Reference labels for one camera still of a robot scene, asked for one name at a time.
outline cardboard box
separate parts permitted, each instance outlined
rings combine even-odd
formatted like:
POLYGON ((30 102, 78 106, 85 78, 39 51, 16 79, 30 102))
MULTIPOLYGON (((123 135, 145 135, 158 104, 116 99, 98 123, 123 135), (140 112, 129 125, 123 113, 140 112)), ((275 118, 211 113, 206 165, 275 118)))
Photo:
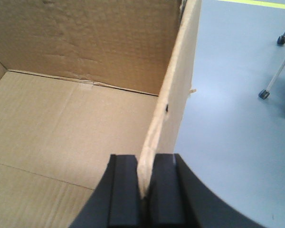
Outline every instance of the cardboard box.
POLYGON ((112 153, 136 155, 146 192, 155 153, 173 152, 199 14, 200 0, 0 0, 0 228, 68 227, 112 153))

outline floor tape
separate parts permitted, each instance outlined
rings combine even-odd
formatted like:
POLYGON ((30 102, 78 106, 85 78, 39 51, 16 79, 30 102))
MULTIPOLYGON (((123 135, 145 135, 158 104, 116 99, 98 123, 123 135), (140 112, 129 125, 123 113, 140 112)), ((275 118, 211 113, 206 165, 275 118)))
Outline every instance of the floor tape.
POLYGON ((285 4, 273 3, 268 1, 257 1, 257 0, 218 0, 218 1, 229 1, 229 2, 243 3, 243 4, 256 5, 256 6, 285 9, 285 4))

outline cardboard flap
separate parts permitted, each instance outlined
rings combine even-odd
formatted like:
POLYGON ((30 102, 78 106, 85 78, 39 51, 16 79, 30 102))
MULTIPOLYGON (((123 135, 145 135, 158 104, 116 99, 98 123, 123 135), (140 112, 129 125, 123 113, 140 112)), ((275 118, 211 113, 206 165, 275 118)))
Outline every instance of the cardboard flap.
POLYGON ((173 153, 191 87, 201 0, 188 0, 138 164, 140 191, 148 190, 155 154, 173 153))
POLYGON ((158 94, 181 0, 0 0, 0 62, 158 94))

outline blue-gray floor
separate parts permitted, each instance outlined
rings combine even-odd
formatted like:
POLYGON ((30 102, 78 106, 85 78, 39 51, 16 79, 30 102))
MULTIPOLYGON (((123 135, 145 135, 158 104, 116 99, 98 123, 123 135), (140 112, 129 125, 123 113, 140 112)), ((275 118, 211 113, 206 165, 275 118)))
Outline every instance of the blue-gray floor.
MULTIPOLYGON (((285 0, 271 2, 285 3, 285 0)), ((175 152, 219 197, 285 228, 285 9, 203 0, 193 88, 175 152)))

